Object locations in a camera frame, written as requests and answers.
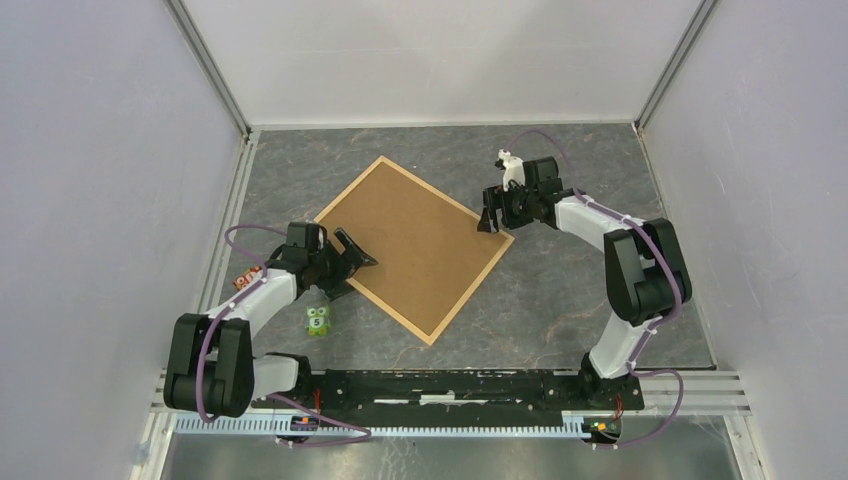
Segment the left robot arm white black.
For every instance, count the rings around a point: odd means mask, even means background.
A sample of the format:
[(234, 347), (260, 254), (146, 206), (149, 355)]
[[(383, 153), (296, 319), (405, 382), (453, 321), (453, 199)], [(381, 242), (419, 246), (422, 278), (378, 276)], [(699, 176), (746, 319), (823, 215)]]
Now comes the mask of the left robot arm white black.
[(175, 322), (165, 369), (166, 407), (197, 413), (204, 422), (240, 417), (250, 404), (277, 394), (290, 407), (306, 405), (314, 381), (306, 357), (253, 352), (253, 339), (279, 311), (318, 288), (334, 300), (348, 281), (377, 260), (343, 229), (293, 222), (267, 257), (253, 255), (256, 277), (220, 305), (185, 313)]

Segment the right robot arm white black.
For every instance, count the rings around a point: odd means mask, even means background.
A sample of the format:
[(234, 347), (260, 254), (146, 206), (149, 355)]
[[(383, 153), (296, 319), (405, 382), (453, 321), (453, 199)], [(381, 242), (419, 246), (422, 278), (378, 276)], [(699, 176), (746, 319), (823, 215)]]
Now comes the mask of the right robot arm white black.
[(478, 231), (497, 233), (538, 221), (577, 236), (604, 256), (612, 313), (584, 356), (577, 382), (580, 400), (602, 408), (634, 379), (637, 358), (660, 323), (691, 298), (674, 227), (664, 218), (621, 214), (579, 189), (565, 188), (552, 157), (525, 161), (501, 150), (495, 166), (503, 177), (483, 192)]

